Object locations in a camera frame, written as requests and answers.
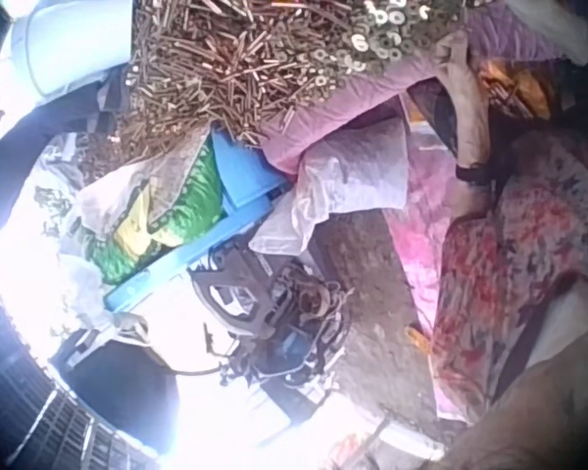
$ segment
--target concrete ground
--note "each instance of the concrete ground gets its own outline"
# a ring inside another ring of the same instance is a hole
[[[347,303],[353,327],[336,364],[341,392],[374,415],[389,410],[405,427],[449,443],[463,426],[436,417],[426,357],[404,334],[416,308],[382,212],[332,216],[315,237],[345,287],[355,289]],[[383,447],[382,470],[417,468],[419,460],[398,450],[396,462],[387,462],[392,450]]]

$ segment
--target purple fabric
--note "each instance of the purple fabric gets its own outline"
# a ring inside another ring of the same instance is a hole
[[[560,55],[542,35],[529,30],[504,3],[472,11],[467,21],[471,50],[484,59],[545,61]],[[428,60],[409,57],[388,68],[384,76],[352,76],[344,88],[311,108],[299,108],[285,132],[280,117],[267,123],[262,142],[268,161],[295,175],[303,152],[330,132],[386,102],[414,83],[433,76]]]

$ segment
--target pile of screws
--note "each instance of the pile of screws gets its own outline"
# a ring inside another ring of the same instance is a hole
[[[261,123],[325,101],[351,73],[381,73],[456,23],[462,0],[139,0],[121,122],[130,160],[166,152],[205,120],[259,146]]]

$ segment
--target white plastic bag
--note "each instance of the white plastic bag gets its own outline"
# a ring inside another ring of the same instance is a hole
[[[407,155],[399,118],[340,130],[320,140],[306,152],[296,186],[276,204],[250,248],[267,255],[298,256],[314,227],[331,213],[402,209],[407,199]]]

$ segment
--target pink cloth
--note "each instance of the pink cloth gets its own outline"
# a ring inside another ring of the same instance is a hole
[[[394,250],[412,289],[418,320],[424,333],[431,337],[438,308],[442,244],[451,221],[445,197],[455,175],[455,159],[448,150],[422,150],[421,143],[430,145],[430,136],[411,135],[407,204],[402,211],[387,210],[384,215]],[[438,417],[463,420],[435,385],[433,395]]]
[[[529,30],[502,2],[471,12],[467,30],[471,50],[484,58],[529,62],[559,55],[555,46]],[[268,123],[264,128],[268,138],[262,142],[266,158],[281,171],[295,175],[310,145],[432,75],[426,59],[411,56],[389,67],[384,76],[352,76],[325,103],[298,109],[284,133],[279,131],[280,118]]]

